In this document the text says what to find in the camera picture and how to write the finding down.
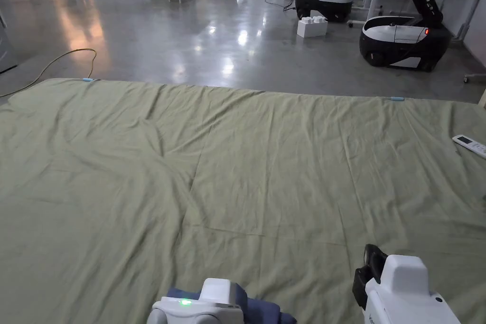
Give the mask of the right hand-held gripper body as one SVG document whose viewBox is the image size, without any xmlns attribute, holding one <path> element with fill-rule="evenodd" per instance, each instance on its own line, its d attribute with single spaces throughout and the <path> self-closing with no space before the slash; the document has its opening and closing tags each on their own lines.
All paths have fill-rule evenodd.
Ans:
<svg viewBox="0 0 486 324">
<path fill-rule="evenodd" d="M 365 324 L 458 324 L 444 298 L 429 288 L 428 269 L 419 257 L 389 255 L 381 280 L 365 266 L 355 270 L 352 291 Z"/>
</svg>

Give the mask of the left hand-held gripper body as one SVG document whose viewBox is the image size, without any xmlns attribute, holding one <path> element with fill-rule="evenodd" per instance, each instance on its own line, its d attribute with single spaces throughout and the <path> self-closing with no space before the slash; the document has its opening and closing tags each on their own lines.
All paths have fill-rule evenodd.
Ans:
<svg viewBox="0 0 486 324">
<path fill-rule="evenodd" d="M 243 324 L 236 303 L 236 284 L 228 279 L 207 278 L 198 298 L 163 296 L 151 307 L 148 324 Z"/>
</svg>

